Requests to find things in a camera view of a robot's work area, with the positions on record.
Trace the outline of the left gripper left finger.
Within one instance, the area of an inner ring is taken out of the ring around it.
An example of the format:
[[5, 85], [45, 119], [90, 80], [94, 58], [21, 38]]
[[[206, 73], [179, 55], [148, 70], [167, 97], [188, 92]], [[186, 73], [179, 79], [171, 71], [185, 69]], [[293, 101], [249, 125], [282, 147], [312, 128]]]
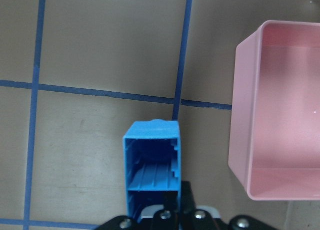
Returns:
[[163, 209], [173, 212], [178, 210], [178, 201], [176, 193], [164, 193], [163, 194]]

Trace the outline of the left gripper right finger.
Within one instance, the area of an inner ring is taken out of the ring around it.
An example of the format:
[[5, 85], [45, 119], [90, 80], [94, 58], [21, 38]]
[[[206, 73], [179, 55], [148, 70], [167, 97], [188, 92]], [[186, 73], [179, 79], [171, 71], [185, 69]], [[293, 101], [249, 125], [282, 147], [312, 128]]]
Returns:
[[195, 209], [194, 195], [189, 181], [181, 182], [180, 207], [182, 213], [190, 213]]

